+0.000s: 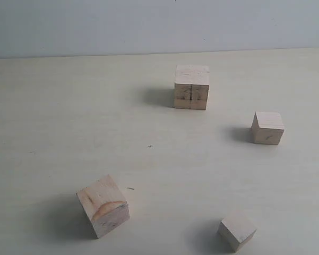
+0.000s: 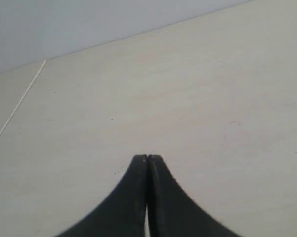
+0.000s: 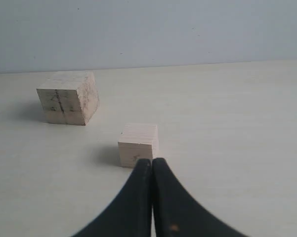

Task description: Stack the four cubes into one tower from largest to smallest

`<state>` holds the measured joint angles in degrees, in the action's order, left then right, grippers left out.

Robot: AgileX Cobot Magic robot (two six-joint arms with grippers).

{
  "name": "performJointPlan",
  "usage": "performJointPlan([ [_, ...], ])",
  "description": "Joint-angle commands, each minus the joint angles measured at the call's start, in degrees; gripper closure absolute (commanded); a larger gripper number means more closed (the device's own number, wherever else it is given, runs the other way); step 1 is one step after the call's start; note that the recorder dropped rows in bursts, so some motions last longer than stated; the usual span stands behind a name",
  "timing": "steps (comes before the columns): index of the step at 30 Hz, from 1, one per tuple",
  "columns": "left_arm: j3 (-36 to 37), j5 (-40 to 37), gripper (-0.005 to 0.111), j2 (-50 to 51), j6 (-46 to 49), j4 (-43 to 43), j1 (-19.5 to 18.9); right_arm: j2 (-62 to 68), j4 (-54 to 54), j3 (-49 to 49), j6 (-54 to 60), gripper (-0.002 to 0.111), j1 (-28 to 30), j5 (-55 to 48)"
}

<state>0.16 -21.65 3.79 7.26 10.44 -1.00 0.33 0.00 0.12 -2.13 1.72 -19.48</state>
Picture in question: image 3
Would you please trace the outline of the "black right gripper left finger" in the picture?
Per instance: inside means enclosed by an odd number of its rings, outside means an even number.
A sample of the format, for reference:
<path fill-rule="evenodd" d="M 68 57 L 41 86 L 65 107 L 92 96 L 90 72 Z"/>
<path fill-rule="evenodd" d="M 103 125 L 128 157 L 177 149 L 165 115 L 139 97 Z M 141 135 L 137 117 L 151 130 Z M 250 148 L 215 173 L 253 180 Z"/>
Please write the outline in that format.
<path fill-rule="evenodd" d="M 76 237 L 149 237 L 151 235 L 151 161 L 139 159 L 112 202 Z"/>

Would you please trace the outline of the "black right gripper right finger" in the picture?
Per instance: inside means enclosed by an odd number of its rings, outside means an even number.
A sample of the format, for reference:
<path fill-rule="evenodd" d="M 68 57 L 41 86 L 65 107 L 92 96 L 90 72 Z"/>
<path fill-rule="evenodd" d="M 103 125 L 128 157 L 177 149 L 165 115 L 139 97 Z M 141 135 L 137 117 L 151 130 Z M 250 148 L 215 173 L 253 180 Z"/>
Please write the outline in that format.
<path fill-rule="evenodd" d="M 152 178 L 156 236 L 245 236 L 202 207 L 181 185 L 164 158 L 152 161 Z"/>

